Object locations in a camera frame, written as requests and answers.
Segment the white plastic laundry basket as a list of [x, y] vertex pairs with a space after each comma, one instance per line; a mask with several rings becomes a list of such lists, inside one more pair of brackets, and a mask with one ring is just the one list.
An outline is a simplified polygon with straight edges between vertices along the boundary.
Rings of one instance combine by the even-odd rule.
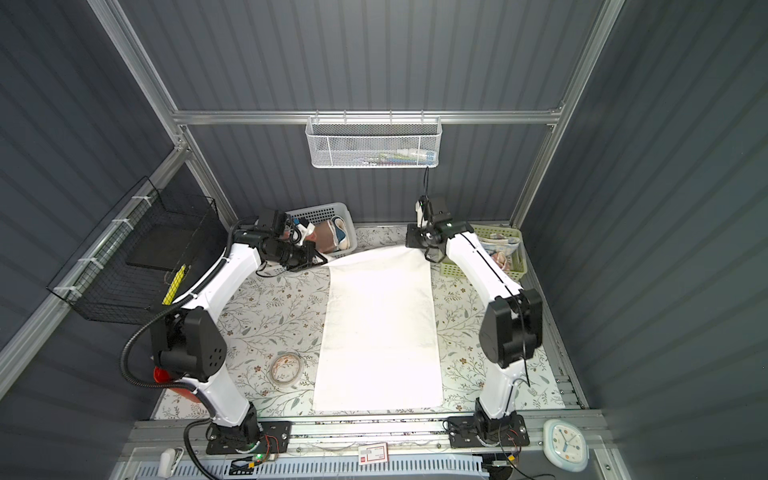
[[294, 209], [294, 210], [287, 211], [286, 214], [293, 218], [295, 217], [306, 218], [313, 224], [320, 223], [326, 220], [331, 220], [335, 216], [340, 216], [344, 220], [346, 224], [347, 233], [350, 239], [349, 248], [343, 251], [336, 250], [335, 252], [332, 252], [332, 253], [323, 254], [328, 258], [339, 258], [345, 255], [349, 255], [353, 253], [357, 248], [358, 242], [357, 242], [355, 226], [352, 221], [350, 212], [344, 203], [334, 202], [334, 203], [323, 204], [323, 205], [318, 205], [313, 207]]

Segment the orange towel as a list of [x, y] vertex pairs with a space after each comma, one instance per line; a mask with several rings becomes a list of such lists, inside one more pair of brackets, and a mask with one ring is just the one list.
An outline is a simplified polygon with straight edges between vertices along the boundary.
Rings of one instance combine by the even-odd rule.
[[320, 223], [314, 223], [314, 230], [306, 237], [306, 240], [313, 242], [315, 250], [321, 254], [328, 254], [337, 250], [335, 226], [330, 220]]

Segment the patterned cloth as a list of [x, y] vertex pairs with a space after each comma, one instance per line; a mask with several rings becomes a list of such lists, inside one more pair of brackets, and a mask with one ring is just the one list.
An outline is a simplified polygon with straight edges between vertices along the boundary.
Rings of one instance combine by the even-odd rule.
[[513, 256], [521, 244], [518, 237], [494, 233], [490, 238], [480, 237], [479, 240], [502, 271], [509, 272], [513, 269]]

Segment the green perforated plastic basket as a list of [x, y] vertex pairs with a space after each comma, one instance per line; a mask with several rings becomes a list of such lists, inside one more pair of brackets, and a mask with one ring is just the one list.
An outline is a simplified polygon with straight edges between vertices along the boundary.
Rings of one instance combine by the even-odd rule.
[[521, 240], [521, 244], [513, 256], [513, 269], [509, 272], [505, 272], [512, 280], [519, 282], [527, 273], [527, 263], [523, 254], [523, 237], [522, 233], [512, 227], [498, 226], [498, 225], [481, 225], [473, 224], [472, 228], [475, 234], [480, 237], [490, 238], [492, 234], [498, 233], [508, 237], [518, 237]]

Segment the white towel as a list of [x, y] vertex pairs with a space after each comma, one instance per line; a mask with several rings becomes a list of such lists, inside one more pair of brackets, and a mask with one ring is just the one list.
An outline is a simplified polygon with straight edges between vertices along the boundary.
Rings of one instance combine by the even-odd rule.
[[429, 263], [393, 246], [329, 263], [315, 412], [439, 406], [440, 355]]

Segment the blue beige Doraemon towel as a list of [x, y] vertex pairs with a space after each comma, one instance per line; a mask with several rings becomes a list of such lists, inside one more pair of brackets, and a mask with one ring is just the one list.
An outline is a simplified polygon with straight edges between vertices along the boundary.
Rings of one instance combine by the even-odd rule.
[[335, 216], [329, 223], [332, 228], [336, 249], [339, 251], [347, 250], [350, 245], [350, 239], [344, 220], [340, 216]]

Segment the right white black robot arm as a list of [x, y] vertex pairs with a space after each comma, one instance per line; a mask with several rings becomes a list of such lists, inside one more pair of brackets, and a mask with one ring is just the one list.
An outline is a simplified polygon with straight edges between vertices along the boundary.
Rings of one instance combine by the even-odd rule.
[[543, 342], [543, 300], [535, 289], [512, 280], [482, 246], [473, 227], [452, 218], [444, 204], [422, 195], [416, 221], [407, 226], [406, 246], [430, 263], [440, 254], [458, 266], [485, 302], [478, 338], [490, 366], [476, 401], [476, 417], [499, 421], [515, 411], [515, 387], [529, 381], [527, 362]]

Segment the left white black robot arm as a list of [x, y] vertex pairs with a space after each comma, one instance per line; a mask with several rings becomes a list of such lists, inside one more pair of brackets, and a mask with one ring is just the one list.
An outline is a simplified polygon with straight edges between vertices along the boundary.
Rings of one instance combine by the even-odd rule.
[[149, 328], [155, 368], [168, 374], [155, 385], [193, 395], [219, 427], [246, 424], [254, 407], [227, 371], [227, 344], [217, 321], [241, 284], [268, 263], [286, 272], [327, 263], [317, 230], [308, 219], [276, 211], [264, 221], [233, 225], [219, 259]]

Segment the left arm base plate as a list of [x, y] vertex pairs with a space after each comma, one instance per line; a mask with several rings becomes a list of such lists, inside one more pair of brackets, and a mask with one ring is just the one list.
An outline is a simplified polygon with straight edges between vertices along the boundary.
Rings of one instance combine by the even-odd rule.
[[282, 454], [287, 451], [292, 423], [288, 421], [257, 422], [239, 427], [215, 423], [206, 429], [208, 455]]

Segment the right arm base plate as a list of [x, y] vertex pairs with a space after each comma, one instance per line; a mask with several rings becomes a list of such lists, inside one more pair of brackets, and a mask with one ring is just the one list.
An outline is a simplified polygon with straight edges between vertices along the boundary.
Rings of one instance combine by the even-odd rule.
[[453, 449], [496, 448], [518, 449], [530, 445], [528, 430], [521, 415], [481, 422], [475, 417], [452, 416], [442, 422]]

